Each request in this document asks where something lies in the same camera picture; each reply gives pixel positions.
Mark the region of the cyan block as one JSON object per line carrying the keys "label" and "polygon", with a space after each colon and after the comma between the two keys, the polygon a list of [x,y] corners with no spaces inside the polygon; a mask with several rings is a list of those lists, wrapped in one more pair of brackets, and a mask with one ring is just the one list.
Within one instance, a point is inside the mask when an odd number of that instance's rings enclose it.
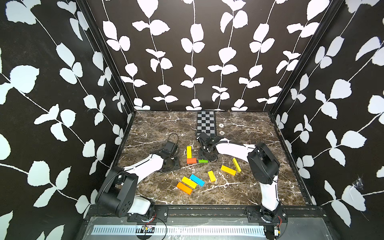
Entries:
{"label": "cyan block", "polygon": [[195,182],[196,184],[198,184],[201,187],[203,187],[205,185],[205,182],[202,179],[200,179],[199,177],[197,177],[193,174],[190,176],[190,180],[192,180],[193,182]]}

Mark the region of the long yellow block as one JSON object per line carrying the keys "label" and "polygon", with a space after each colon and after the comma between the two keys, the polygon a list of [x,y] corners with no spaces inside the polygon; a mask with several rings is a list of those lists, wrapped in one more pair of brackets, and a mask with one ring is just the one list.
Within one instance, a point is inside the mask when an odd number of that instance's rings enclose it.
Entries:
{"label": "long yellow block", "polygon": [[224,166],[224,165],[221,166],[221,170],[222,170],[223,172],[227,173],[227,174],[232,175],[232,176],[235,176],[236,173],[237,173],[236,170],[233,170],[233,169],[231,169],[231,168],[229,168],[229,167],[227,167],[227,166]]}

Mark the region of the yellow block beside orange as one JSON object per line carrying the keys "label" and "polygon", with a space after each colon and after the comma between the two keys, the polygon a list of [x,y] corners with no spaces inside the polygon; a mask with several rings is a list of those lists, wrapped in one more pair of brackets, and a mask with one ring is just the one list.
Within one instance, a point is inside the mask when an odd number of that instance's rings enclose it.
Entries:
{"label": "yellow block beside orange", "polygon": [[189,188],[192,188],[192,189],[195,189],[198,185],[197,183],[195,183],[194,181],[186,177],[182,178],[182,183],[184,183],[185,185],[187,185]]}

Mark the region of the yellow stroke block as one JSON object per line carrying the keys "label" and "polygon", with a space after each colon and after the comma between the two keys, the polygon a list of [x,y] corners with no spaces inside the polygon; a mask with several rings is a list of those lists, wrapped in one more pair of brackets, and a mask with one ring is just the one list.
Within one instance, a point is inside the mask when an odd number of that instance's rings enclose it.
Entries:
{"label": "yellow stroke block", "polygon": [[192,159],[192,147],[187,146],[186,150],[187,150],[187,159]]}

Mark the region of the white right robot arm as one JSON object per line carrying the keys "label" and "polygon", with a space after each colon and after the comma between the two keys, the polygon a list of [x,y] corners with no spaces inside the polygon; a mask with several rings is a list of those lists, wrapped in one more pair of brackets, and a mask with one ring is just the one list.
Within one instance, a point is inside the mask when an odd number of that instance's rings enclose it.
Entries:
{"label": "white right robot arm", "polygon": [[218,155],[228,155],[243,160],[250,165],[254,178],[260,183],[262,208],[273,212],[280,206],[278,196],[278,175],[280,163],[264,143],[256,145],[241,144],[216,136],[211,137],[197,131],[200,144],[199,157],[214,162]]}

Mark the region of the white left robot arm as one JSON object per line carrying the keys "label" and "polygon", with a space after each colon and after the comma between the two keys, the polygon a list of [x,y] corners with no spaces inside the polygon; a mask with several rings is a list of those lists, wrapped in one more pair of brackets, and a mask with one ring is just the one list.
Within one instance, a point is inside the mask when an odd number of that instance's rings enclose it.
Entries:
{"label": "white left robot arm", "polygon": [[155,172],[171,172],[180,168],[177,156],[150,154],[144,160],[124,168],[113,167],[96,197],[96,204],[113,215],[148,215],[151,201],[136,195],[138,183]]}

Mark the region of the red block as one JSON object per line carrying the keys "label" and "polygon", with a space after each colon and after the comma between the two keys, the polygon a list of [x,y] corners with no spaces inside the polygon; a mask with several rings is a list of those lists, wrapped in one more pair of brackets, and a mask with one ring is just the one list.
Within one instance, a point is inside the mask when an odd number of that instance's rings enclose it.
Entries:
{"label": "red block", "polygon": [[187,164],[196,164],[198,160],[196,158],[189,158],[187,159]]}

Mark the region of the checkered board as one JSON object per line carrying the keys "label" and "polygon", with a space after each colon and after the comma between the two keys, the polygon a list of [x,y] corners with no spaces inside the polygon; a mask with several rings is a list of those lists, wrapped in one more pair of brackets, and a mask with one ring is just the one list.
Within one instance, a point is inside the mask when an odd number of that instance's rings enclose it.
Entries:
{"label": "checkered board", "polygon": [[197,131],[206,133],[210,137],[217,135],[215,111],[198,111]]}

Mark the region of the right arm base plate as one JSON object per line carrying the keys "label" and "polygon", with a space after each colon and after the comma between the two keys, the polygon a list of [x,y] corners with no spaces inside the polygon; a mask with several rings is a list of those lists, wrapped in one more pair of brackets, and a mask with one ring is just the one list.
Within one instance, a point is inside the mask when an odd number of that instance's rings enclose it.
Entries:
{"label": "right arm base plate", "polygon": [[250,206],[246,207],[244,214],[249,223],[258,223],[260,225],[278,225],[288,221],[287,211],[281,205],[278,205],[274,211],[270,211],[263,206]]}

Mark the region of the white perforated rail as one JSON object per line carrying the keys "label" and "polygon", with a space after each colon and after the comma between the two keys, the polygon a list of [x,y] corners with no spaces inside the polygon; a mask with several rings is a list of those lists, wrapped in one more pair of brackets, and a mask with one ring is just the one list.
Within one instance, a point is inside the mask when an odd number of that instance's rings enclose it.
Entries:
{"label": "white perforated rail", "polygon": [[264,237],[262,226],[134,226],[95,225],[92,236],[244,236]]}

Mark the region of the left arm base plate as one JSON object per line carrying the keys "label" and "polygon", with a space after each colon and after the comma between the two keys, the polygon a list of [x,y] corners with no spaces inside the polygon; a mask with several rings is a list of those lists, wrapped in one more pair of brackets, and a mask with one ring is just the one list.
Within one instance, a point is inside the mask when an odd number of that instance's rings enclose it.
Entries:
{"label": "left arm base plate", "polygon": [[154,205],[150,207],[148,212],[144,215],[128,214],[128,223],[147,224],[153,225],[155,223],[166,223],[168,219],[169,208],[162,205]]}

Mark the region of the dark yellow block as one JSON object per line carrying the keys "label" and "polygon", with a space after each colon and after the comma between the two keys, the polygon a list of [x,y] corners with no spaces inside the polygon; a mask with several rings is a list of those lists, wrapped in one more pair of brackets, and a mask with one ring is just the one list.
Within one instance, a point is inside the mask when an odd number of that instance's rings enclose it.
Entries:
{"label": "dark yellow block", "polygon": [[236,158],[233,158],[233,164],[234,164],[234,166],[236,168],[237,173],[241,173],[242,169],[241,169],[241,167],[240,167],[240,165],[239,165],[239,163],[238,163]]}

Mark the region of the small yellow block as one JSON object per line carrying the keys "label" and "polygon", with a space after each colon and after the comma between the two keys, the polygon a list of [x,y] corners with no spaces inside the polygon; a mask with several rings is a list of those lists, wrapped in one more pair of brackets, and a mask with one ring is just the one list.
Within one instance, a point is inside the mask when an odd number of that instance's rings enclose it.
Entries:
{"label": "small yellow block", "polygon": [[209,178],[210,178],[210,182],[215,182],[217,180],[213,171],[209,171],[208,175],[209,175]]}

